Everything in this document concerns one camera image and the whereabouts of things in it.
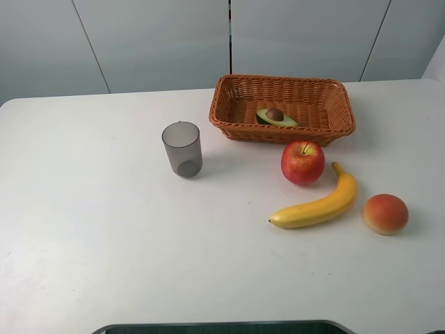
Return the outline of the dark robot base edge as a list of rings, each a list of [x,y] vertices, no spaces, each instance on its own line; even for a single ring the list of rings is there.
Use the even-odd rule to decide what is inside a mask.
[[[351,333],[329,321],[254,321],[185,324],[114,324],[95,333]]]

